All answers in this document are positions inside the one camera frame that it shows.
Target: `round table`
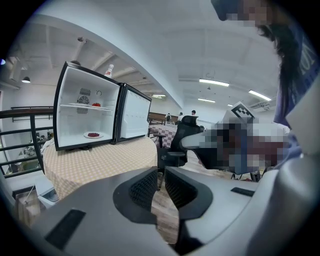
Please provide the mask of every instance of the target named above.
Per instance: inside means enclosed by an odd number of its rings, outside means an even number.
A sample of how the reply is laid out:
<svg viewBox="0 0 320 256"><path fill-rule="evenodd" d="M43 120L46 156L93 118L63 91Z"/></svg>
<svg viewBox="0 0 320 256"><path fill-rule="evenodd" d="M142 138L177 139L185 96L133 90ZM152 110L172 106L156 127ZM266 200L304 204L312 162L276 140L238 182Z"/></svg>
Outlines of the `round table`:
<svg viewBox="0 0 320 256"><path fill-rule="evenodd" d="M86 183L157 163L156 145L148 137L94 146L90 150L56 151L51 145L43 155L45 175L60 199Z"/></svg>
<svg viewBox="0 0 320 256"><path fill-rule="evenodd" d="M152 124L149 126L152 131L158 132L161 135L165 135L162 138L162 145L166 148L171 147L171 142L173 141L176 132L177 132L177 125L174 127L168 125L161 125L161 124ZM157 137L155 140L155 144L159 146L159 138Z"/></svg>

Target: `metal railing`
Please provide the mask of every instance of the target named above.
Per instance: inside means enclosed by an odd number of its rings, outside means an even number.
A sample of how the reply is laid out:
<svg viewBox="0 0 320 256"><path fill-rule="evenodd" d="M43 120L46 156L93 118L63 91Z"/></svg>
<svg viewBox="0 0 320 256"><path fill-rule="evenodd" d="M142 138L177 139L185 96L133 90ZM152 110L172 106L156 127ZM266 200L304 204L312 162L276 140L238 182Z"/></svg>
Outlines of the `metal railing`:
<svg viewBox="0 0 320 256"><path fill-rule="evenodd" d="M19 144L19 145L2 147L2 148L0 148L0 152L33 146L35 154L36 154L36 156L32 156L32 157L11 160L11 161L6 161L6 162L0 162L0 168L1 168L2 174L4 175L5 178L11 178L11 177L19 176L19 175L29 174L29 173L37 172L40 170L42 170L43 173L45 172L44 162L43 162L41 152L40 152L40 145L44 144L45 141L38 142L36 131L51 130L51 129L53 129L53 127L47 126L47 127L36 128L36 119L38 119L38 118L36 118L36 116L45 116L45 115L53 116L53 114L54 114L54 109L52 107L45 107L45 108L41 108L41 107L31 107L31 108L16 107L15 109L12 109L12 110L0 111L0 119L12 118L12 120L13 120L13 118L29 117L28 120L30 120L30 128L29 129L1 131L0 137L3 135L9 135L9 134L31 132L31 138L33 141L33 143L28 143L28 144ZM26 162L26 161L30 161L30 160L36 160L36 159L38 160L39 165L40 165L40 167L38 167L38 168L19 171L19 172L12 173L12 174L5 174L4 170L2 168L3 166L9 166L12 164Z"/></svg>
<svg viewBox="0 0 320 256"><path fill-rule="evenodd" d="M53 106L14 106L11 109L12 110L31 110L31 109L53 109ZM53 119L53 115L52 114L39 114L37 115L38 118L35 118L36 120L38 119ZM16 122L16 121L25 121L25 120L29 120L29 118L25 118L27 116L19 116L19 117L12 117L12 122Z"/></svg>

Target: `chair backrest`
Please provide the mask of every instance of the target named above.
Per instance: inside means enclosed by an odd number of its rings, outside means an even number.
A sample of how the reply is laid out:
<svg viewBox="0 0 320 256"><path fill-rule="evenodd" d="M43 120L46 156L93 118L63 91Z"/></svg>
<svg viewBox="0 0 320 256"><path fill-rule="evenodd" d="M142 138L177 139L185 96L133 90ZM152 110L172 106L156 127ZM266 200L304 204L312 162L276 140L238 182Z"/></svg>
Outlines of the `chair backrest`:
<svg viewBox="0 0 320 256"><path fill-rule="evenodd" d="M187 136L199 134L200 127L197 125L197 116L186 115L182 118L182 121L177 125L175 136L171 142L171 150L174 152L185 152L181 149L180 141Z"/></svg>

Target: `chair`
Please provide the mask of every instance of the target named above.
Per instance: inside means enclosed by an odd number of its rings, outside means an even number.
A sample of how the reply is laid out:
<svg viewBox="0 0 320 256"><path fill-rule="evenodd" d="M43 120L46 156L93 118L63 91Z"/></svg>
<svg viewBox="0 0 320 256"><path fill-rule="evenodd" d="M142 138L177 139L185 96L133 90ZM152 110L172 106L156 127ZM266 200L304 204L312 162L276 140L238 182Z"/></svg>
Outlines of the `chair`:
<svg viewBox="0 0 320 256"><path fill-rule="evenodd" d="M165 176L165 167L180 167L186 164L187 151L181 147L180 141L187 136L198 134L201 128L197 125L197 116L186 115L182 118L181 123L177 125L175 136L172 140L170 148L163 148L162 138L165 137L161 134L154 134L159 137L160 148L157 149L158 157L158 173L162 173L160 185L158 190L161 189Z"/></svg>

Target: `mini fridge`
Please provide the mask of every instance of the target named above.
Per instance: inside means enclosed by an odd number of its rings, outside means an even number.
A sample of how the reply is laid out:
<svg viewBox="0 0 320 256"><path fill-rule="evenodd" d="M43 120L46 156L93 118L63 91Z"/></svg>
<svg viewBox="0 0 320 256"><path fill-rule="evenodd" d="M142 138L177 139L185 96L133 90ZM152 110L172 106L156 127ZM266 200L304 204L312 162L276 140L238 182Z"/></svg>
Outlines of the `mini fridge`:
<svg viewBox="0 0 320 256"><path fill-rule="evenodd" d="M57 151L143 137L151 98L88 68L66 62L54 97Z"/></svg>

